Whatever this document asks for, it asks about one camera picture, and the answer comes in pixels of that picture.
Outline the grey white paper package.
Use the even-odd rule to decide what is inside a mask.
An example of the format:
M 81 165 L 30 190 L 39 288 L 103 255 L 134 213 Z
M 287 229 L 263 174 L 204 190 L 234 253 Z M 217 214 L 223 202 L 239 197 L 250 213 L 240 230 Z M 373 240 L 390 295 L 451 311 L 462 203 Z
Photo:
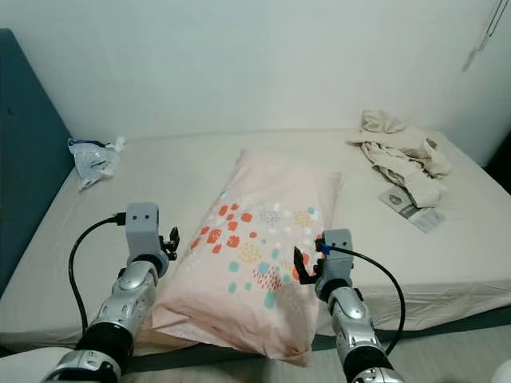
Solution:
M 433 207 L 417 207 L 411 195 L 402 187 L 394 186 L 381 193 L 378 200 L 424 234 L 429 234 L 445 222 L 446 217 Z

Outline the beige crumpled clothes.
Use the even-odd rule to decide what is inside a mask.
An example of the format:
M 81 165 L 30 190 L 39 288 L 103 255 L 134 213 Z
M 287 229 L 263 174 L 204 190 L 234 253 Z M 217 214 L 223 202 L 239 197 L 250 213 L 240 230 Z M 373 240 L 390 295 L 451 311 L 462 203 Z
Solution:
M 361 150 L 373 169 L 409 194 L 416 207 L 437 207 L 446 192 L 442 179 L 452 161 L 437 140 L 383 110 L 364 110 L 360 130 L 347 141 Z

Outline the clear plastic bag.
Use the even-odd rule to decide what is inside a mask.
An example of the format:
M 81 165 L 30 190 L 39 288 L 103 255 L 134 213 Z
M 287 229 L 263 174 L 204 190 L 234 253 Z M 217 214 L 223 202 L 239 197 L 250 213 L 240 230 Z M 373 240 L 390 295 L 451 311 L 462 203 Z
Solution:
M 74 169 L 81 178 L 79 191 L 84 192 L 99 181 L 113 178 L 124 148 L 124 137 L 117 137 L 112 143 L 67 139 L 67 150 L 72 153 Z

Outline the beige bed mattress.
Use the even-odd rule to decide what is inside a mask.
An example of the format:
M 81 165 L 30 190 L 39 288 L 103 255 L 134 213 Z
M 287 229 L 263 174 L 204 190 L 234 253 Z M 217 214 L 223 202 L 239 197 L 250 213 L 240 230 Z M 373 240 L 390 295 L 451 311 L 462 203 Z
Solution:
M 113 178 L 86 191 L 66 172 L 3 293 L 1 345 L 23 351 L 76 343 L 81 328 L 67 255 L 77 237 L 132 202 L 153 202 L 160 229 L 179 227 L 187 248 L 244 149 L 281 153 L 342 175 L 333 225 L 350 230 L 355 250 L 398 278 L 406 297 L 405 337 L 511 325 L 511 194 L 440 132 L 432 138 L 454 170 L 439 201 L 444 222 L 428 233 L 380 200 L 390 183 L 348 144 L 346 132 L 132 142 Z

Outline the pink dotted pillow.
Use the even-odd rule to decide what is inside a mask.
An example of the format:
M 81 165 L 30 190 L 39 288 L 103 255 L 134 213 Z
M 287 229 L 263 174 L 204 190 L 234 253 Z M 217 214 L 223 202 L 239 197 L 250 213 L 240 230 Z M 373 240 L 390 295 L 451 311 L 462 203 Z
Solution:
M 314 289 L 293 277 L 295 247 L 318 253 L 343 177 L 267 151 L 244 150 L 150 313 L 161 337 L 304 365 L 319 324 Z

